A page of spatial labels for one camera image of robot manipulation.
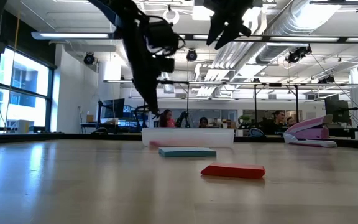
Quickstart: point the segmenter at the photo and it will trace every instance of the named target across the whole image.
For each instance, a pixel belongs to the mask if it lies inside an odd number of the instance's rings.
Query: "table surface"
[[[163,158],[139,141],[0,145],[0,223],[358,223],[358,149],[236,143]],[[203,177],[212,162],[264,180]]]

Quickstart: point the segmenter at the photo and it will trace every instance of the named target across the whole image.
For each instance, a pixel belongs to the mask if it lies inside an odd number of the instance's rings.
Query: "woman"
[[[206,117],[200,118],[199,128],[207,128],[208,127],[208,119]]]
[[[172,119],[172,111],[166,109],[160,117],[160,127],[162,128],[174,128],[175,121]]]

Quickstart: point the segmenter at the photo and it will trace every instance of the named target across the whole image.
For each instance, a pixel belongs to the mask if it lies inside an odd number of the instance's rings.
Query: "ceiling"
[[[83,2],[57,2],[59,0],[8,0],[6,9],[17,14],[20,12],[21,19],[40,32],[112,32],[114,26],[91,4]],[[277,5],[267,12],[267,20],[271,21],[283,9],[290,0],[275,0]],[[182,10],[180,19],[174,25],[174,30],[180,34],[207,34],[209,21],[194,21],[189,15],[192,10],[192,1],[186,1],[187,6],[172,6],[173,9]],[[166,6],[144,5],[147,14],[162,15]],[[316,29],[313,35],[358,35],[358,13],[356,7],[343,7],[336,12],[320,28]],[[122,42],[119,40],[82,40],[73,41],[73,45],[115,45],[116,53],[124,60],[126,55]],[[325,69],[336,68],[336,80],[346,82],[348,80],[350,67],[357,63],[350,63],[358,59],[358,45],[349,44],[312,44],[313,54],[316,57],[308,56],[301,63],[289,69],[283,64],[284,57],[279,58],[272,66],[266,67],[260,76],[262,82],[286,82],[288,78],[292,82],[307,82],[310,77],[321,73]],[[196,62],[187,62],[188,49],[196,49],[198,58]],[[187,79],[189,71],[194,72],[197,63],[214,60],[217,50],[214,46],[207,46],[203,41],[188,41],[186,47],[179,50],[175,55],[175,69],[180,71],[173,74],[172,79]],[[96,52],[97,57],[108,58],[110,52]],[[131,73],[128,68],[126,78]]]

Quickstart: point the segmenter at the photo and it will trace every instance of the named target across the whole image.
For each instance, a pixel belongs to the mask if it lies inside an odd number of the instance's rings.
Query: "computer monitor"
[[[348,123],[350,121],[349,104],[342,100],[325,99],[326,114],[333,116],[335,123]]]
[[[124,100],[125,99],[103,101],[103,106],[107,106],[109,108],[102,107],[102,118],[124,117]]]

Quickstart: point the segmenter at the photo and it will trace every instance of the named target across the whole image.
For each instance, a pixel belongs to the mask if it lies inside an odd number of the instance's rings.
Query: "window frame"
[[[9,50],[13,50],[14,49],[11,47],[11,46],[7,46],[6,47],[7,49]],[[42,61],[40,60],[37,60],[36,58],[33,58],[21,51],[18,51],[16,50],[16,53],[18,54],[21,54],[22,56],[24,57],[27,57],[28,59],[31,59],[45,67],[48,68],[48,92],[47,92],[47,95],[42,95],[42,94],[39,94],[39,93],[36,93],[36,92],[33,92],[33,91],[29,91],[29,90],[25,90],[25,89],[21,89],[21,88],[17,88],[17,87],[14,87],[12,84],[13,84],[13,77],[11,77],[11,82],[10,82],[10,85],[6,85],[6,84],[3,84],[3,83],[0,83],[0,89],[4,89],[4,90],[10,90],[11,92],[13,91],[14,93],[20,93],[20,94],[23,94],[23,95],[27,95],[27,96],[34,96],[34,97],[37,97],[37,98],[43,98],[45,99],[45,107],[46,107],[46,112],[45,112],[45,130],[46,131],[50,131],[50,115],[51,115],[51,108],[52,108],[52,91],[53,91],[53,86],[52,86],[52,83],[53,83],[53,74],[54,74],[54,71],[55,71],[55,68],[51,67],[51,66],[48,66],[47,64],[43,63]]]

